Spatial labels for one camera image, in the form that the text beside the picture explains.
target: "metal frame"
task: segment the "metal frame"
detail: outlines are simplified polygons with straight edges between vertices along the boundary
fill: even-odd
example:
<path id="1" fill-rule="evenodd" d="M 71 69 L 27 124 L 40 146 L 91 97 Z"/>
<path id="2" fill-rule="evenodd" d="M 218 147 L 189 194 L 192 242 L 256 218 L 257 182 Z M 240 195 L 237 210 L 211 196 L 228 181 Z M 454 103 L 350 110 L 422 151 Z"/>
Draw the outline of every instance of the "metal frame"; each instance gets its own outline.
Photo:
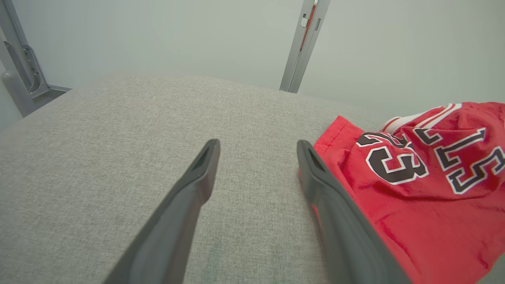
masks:
<path id="1" fill-rule="evenodd" d="M 48 85 L 38 63 L 35 51 L 28 44 L 12 0 L 0 0 L 0 60 L 6 72 L 0 74 L 21 114 L 27 116 L 37 108 L 32 99 L 50 89 L 67 92 L 71 89 Z"/>
<path id="2" fill-rule="evenodd" d="M 298 92 L 329 5 L 330 0 L 304 0 L 280 90 Z"/>

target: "red fabric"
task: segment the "red fabric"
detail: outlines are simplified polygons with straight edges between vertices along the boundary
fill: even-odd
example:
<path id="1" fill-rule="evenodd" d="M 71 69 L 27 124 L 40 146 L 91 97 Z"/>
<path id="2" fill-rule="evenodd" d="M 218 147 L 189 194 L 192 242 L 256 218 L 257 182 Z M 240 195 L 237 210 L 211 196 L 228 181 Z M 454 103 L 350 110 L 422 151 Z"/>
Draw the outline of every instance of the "red fabric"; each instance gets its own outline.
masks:
<path id="1" fill-rule="evenodd" d="M 417 128 L 440 117 L 430 130 Z M 314 149 L 414 283 L 475 283 L 505 251 L 504 118 L 504 104 L 463 103 L 388 134 L 338 117 Z M 416 129 L 426 131 L 424 140 Z M 464 147 L 449 151 L 459 141 Z M 387 152 L 392 159 L 378 163 Z"/>

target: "gray fabric surface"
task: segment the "gray fabric surface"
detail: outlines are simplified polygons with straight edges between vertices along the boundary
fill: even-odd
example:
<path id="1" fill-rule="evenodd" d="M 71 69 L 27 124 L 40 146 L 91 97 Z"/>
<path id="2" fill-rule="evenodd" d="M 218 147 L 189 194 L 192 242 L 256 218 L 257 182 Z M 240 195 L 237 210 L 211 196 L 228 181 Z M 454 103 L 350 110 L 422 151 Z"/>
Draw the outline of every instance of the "gray fabric surface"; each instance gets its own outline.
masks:
<path id="1" fill-rule="evenodd" d="M 72 90 L 0 136 L 0 282 L 101 282 L 219 138 L 185 282 L 325 283 L 295 145 L 337 115 L 382 124 L 337 102 L 211 78 L 111 77 Z"/>

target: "white wall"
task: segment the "white wall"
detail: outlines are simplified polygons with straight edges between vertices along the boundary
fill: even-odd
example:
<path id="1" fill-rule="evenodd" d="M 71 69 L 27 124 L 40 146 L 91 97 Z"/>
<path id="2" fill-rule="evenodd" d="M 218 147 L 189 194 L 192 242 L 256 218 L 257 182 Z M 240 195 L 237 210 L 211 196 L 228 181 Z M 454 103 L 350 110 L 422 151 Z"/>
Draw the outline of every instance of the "white wall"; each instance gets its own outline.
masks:
<path id="1" fill-rule="evenodd" d="M 332 0 L 299 93 L 383 119 L 505 102 L 505 1 Z"/>
<path id="2" fill-rule="evenodd" d="M 278 89 L 302 0 L 13 0 L 48 84 L 208 75 Z"/>
<path id="3" fill-rule="evenodd" d="M 0 61 L 0 75 L 2 75 L 4 72 L 5 67 Z M 21 116 L 21 113 L 14 104 L 11 95 L 9 92 L 7 92 L 7 89 L 5 89 L 3 81 L 0 79 L 0 132 L 21 118 L 23 118 Z"/>
<path id="4" fill-rule="evenodd" d="M 302 0 L 13 0 L 49 84 L 124 72 L 278 89 Z M 382 114 L 501 101 L 504 0 L 332 0 L 300 93 Z"/>

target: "jersey number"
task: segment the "jersey number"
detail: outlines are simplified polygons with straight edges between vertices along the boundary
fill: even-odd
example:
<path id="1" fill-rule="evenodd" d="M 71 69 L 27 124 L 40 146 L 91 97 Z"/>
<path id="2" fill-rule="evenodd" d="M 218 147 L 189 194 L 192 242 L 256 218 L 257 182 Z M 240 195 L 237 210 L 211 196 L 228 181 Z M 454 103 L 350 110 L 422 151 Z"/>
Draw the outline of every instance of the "jersey number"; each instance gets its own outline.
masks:
<path id="1" fill-rule="evenodd" d="M 414 151 L 412 142 L 407 142 L 405 137 L 398 138 L 387 133 L 365 132 L 358 139 L 357 144 L 359 147 L 366 147 L 383 141 L 411 153 L 397 155 L 396 159 L 399 161 L 400 167 L 390 169 L 386 162 L 393 160 L 394 157 L 387 146 L 371 149 L 368 152 L 367 164 L 378 176 L 390 184 L 401 184 L 428 175 L 428 169 Z"/>
<path id="2" fill-rule="evenodd" d="M 428 131 L 430 129 L 415 129 L 414 133 L 419 137 L 419 139 L 426 145 L 433 145 L 442 140 L 440 134 L 435 134 L 433 136 L 428 135 Z M 449 156 L 450 153 L 454 153 L 456 151 L 462 150 L 474 143 L 484 141 L 486 137 L 486 128 L 478 129 L 476 133 L 469 135 L 455 143 L 452 143 L 449 146 L 438 146 L 434 149 L 435 155 L 438 159 L 438 163 L 443 171 L 450 171 L 445 177 L 452 187 L 452 191 L 454 194 L 461 195 L 470 190 L 473 186 L 484 181 L 488 177 L 488 172 L 484 169 L 484 167 L 488 166 L 492 162 L 495 162 L 496 165 L 491 168 L 491 172 L 493 175 L 497 175 L 500 173 L 503 168 L 505 168 L 505 155 L 503 154 L 503 149 L 501 147 L 496 147 L 493 149 L 491 154 L 487 157 L 480 159 L 479 161 L 470 165 L 470 170 L 472 172 L 472 176 L 462 180 L 462 177 L 465 176 L 465 168 L 460 167 L 454 169 L 456 166 L 461 164 L 461 158 L 459 156 L 454 156 L 451 158 Z"/>

